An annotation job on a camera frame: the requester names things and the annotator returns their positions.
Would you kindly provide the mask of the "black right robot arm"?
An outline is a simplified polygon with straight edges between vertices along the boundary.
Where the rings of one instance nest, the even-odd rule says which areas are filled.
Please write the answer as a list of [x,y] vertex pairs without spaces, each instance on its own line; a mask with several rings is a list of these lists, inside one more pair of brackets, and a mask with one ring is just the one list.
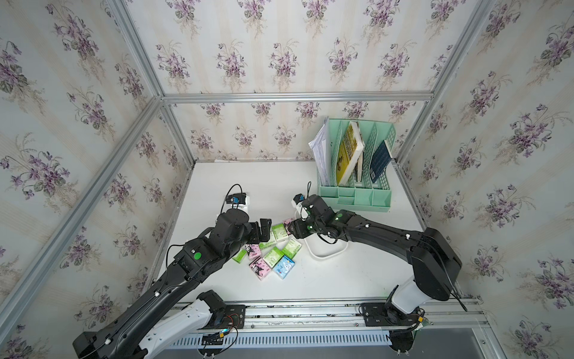
[[314,194],[298,205],[288,230],[297,239],[316,235],[334,242],[355,242],[393,254],[411,265],[412,278],[398,285],[387,300],[388,310],[413,314],[428,300],[446,302],[459,297],[455,282],[462,262],[445,237],[433,228],[403,230],[367,219],[346,209],[333,210]]

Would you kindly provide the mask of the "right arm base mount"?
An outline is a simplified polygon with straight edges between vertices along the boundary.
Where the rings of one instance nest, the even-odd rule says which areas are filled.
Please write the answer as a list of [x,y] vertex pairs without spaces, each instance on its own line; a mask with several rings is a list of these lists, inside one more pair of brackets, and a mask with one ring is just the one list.
[[390,348],[398,355],[408,355],[413,348],[416,330],[422,327],[425,310],[416,307],[405,314],[396,307],[392,300],[399,285],[391,291],[385,302],[363,303],[358,312],[363,317],[367,327],[381,327],[389,332]]

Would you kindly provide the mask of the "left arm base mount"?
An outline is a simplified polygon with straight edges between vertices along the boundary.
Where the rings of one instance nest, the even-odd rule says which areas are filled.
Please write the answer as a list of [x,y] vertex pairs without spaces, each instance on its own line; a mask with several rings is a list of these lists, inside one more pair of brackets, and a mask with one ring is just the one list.
[[245,326],[245,305],[227,304],[214,290],[201,293],[197,299],[208,305],[211,314],[207,324],[202,327],[203,330],[211,331],[202,337],[202,346],[223,345],[225,337],[232,330],[243,329]]

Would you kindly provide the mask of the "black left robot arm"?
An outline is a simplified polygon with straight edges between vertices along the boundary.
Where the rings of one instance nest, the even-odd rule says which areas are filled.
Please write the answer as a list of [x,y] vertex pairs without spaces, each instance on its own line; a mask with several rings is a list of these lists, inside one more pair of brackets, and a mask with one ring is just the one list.
[[246,244],[269,241],[270,218],[249,220],[241,209],[221,213],[213,227],[186,242],[159,279],[115,321],[73,341],[78,358],[144,358],[144,337],[169,310],[220,270]]

